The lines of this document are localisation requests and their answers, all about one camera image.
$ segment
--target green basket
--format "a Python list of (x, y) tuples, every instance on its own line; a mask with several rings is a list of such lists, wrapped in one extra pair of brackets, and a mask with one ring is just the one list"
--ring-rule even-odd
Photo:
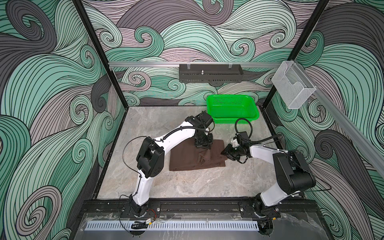
[(209, 95), (207, 97), (208, 114), (217, 124), (234, 124), (239, 118), (253, 121), (259, 118), (259, 111), (253, 98), (247, 95)]

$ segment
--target brown cloth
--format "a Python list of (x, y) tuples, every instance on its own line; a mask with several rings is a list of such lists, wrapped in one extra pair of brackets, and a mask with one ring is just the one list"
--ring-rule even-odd
[(170, 151), (170, 171), (186, 171), (211, 167), (225, 167), (227, 157), (220, 153), (224, 150), (223, 140), (214, 140), (211, 149), (195, 147), (195, 139), (188, 138)]

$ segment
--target robotic arm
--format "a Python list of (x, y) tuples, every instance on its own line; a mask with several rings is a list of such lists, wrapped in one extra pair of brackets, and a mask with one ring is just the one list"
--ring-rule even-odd
[(259, 216), (276, 217), (278, 213), (272, 208), (274, 205), (290, 195), (314, 187), (316, 179), (298, 150), (273, 149), (258, 144), (268, 139), (255, 142), (249, 139), (247, 132), (240, 132), (221, 154), (238, 162), (241, 156), (257, 157), (275, 166), (276, 183), (256, 196), (254, 208)]
[(190, 116), (169, 133), (151, 139), (143, 140), (136, 157), (139, 176), (136, 182), (136, 192), (129, 196), (131, 208), (136, 216), (142, 216), (147, 209), (149, 191), (153, 179), (164, 167), (164, 156), (176, 145), (188, 138), (195, 138), (195, 147), (210, 149), (213, 135), (208, 126), (213, 122), (211, 115), (202, 112), (197, 116)]

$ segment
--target swirl wallpaper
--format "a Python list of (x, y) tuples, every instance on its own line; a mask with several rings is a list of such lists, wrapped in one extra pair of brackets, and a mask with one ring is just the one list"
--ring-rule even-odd
[[(373, 0), (326, 9), (297, 61), (384, 155), (383, 11), (384, 1)], [(327, 109), (315, 97), (287, 109), (276, 93), (267, 113), (284, 147), (299, 149), (332, 186), (306, 196), (317, 201), (335, 239), (382, 240), (384, 180)], [(318, 180), (314, 190), (326, 188)]]
[(71, 0), (0, 1), (1, 239), (69, 238), (123, 114)]
[[(83, 0), (109, 61), (287, 60), (317, 0)], [(330, 6), (350, 0), (333, 1)], [(276, 69), (246, 68), (242, 83), (180, 83), (177, 68), (114, 68), (131, 106), (206, 105), (246, 94), (261, 105)]]

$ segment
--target gray stone table surface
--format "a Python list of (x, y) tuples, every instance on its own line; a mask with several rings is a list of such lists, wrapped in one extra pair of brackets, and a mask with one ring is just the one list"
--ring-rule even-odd
[[(206, 106), (130, 107), (106, 171), (98, 199), (118, 199), (135, 190), (137, 173), (122, 161), (122, 151), (127, 142), (137, 136), (159, 137), (180, 125), (188, 116), (195, 116)], [(271, 133), (260, 114), (251, 122), (251, 140), (260, 140)], [(238, 124), (239, 131), (250, 131), (247, 124)], [(235, 136), (234, 124), (216, 124), (214, 139), (224, 140), (225, 146)], [(144, 138), (133, 140), (124, 152), (126, 163), (136, 169), (136, 156)], [(267, 146), (276, 147), (274, 143)], [(225, 161), (225, 167), (191, 171), (169, 171), (170, 153), (165, 156), (164, 168), (154, 179), (150, 197), (252, 197), (276, 182), (272, 164), (250, 158), (245, 164)]]

